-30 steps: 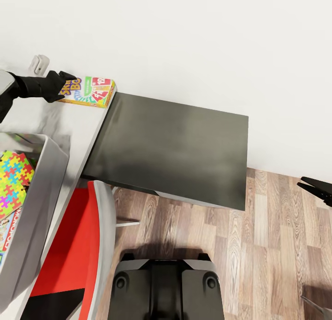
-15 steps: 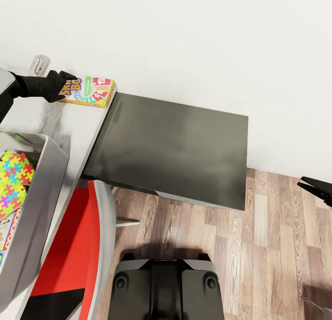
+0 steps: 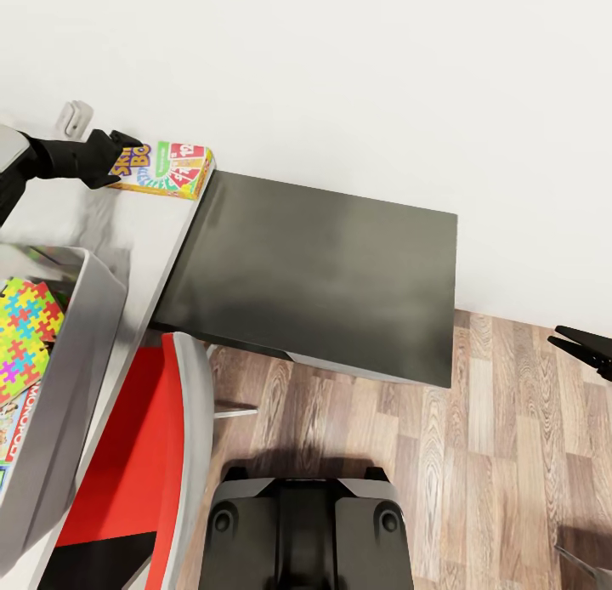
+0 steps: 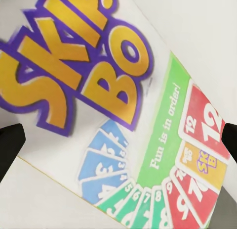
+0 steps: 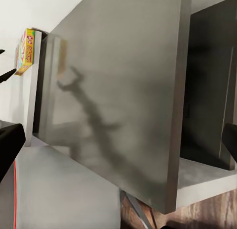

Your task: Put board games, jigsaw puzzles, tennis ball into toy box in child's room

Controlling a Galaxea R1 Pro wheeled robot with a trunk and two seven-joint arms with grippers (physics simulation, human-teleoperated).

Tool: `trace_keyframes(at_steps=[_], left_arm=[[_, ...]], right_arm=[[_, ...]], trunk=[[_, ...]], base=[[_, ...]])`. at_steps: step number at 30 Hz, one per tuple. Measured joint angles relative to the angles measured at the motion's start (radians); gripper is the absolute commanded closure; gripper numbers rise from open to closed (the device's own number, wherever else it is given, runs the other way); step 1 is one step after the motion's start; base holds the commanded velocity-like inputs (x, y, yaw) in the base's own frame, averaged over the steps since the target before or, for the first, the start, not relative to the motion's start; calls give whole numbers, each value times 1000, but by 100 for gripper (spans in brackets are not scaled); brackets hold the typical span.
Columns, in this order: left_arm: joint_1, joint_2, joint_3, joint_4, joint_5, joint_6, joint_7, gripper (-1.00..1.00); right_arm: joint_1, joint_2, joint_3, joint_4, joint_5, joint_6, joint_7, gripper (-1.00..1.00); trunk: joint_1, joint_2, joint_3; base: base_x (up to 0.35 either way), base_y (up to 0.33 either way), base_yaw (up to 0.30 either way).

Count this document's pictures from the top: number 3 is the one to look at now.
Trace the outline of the board game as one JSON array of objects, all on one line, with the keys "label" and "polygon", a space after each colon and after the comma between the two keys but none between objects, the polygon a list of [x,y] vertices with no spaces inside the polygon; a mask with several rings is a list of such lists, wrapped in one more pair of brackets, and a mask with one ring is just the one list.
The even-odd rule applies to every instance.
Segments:
[{"label": "board game", "polygon": [[124,148],[109,175],[121,180],[104,187],[198,200],[213,159],[209,147],[139,139]]},{"label": "board game", "polygon": [[36,398],[41,379],[0,406],[0,494]]}]

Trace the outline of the jigsaw puzzle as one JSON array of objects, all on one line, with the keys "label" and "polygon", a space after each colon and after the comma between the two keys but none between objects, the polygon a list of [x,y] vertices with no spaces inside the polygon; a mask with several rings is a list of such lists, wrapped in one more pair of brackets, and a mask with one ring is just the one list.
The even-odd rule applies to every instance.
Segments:
[{"label": "jigsaw puzzle", "polygon": [[0,406],[43,377],[65,315],[47,282],[0,309]]},{"label": "jigsaw puzzle", "polygon": [[[0,298],[0,309],[11,303],[17,297],[20,297],[23,293],[26,293],[35,287],[35,284],[19,278],[14,278],[12,281],[7,280],[6,283],[8,287],[3,292],[3,294],[6,294],[6,296],[4,298]],[[61,306],[63,306],[63,309],[66,311],[71,301],[71,296],[56,291],[54,291],[54,294],[61,303]],[[46,347],[46,349],[53,350],[54,344],[55,342],[48,342],[48,347]]]}]

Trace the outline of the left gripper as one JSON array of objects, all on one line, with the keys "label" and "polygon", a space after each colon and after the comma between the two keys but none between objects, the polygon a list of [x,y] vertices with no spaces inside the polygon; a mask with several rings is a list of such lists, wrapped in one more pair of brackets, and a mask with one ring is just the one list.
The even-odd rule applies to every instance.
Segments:
[{"label": "left gripper", "polygon": [[104,130],[95,128],[87,142],[61,140],[74,156],[76,171],[71,179],[81,179],[91,190],[119,182],[118,175],[109,175],[124,148],[143,147],[139,139],[124,133],[112,131],[106,135]]}]

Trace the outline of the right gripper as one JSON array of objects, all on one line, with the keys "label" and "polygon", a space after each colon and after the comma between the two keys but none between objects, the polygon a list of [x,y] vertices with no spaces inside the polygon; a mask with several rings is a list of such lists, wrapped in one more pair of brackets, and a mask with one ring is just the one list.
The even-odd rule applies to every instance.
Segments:
[{"label": "right gripper", "polygon": [[548,337],[547,341],[578,358],[578,360],[598,369],[597,374],[612,382],[612,338],[568,326],[556,326],[554,331],[575,343],[554,336]]}]

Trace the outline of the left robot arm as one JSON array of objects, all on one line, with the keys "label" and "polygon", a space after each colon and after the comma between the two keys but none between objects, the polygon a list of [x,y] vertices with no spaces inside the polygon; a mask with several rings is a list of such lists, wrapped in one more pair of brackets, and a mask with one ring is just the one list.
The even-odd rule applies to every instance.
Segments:
[{"label": "left robot arm", "polygon": [[0,124],[0,229],[26,191],[26,181],[81,179],[91,190],[119,182],[109,175],[124,148],[143,147],[139,139],[124,133],[95,128],[82,141],[94,110],[83,101],[67,101],[52,135],[54,140],[36,139]]}]

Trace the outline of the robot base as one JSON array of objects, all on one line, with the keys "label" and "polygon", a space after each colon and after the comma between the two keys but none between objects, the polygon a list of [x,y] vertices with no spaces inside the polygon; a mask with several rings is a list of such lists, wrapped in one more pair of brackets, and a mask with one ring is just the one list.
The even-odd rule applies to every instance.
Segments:
[{"label": "robot base", "polygon": [[210,507],[198,590],[414,590],[397,488],[366,478],[248,479]]}]

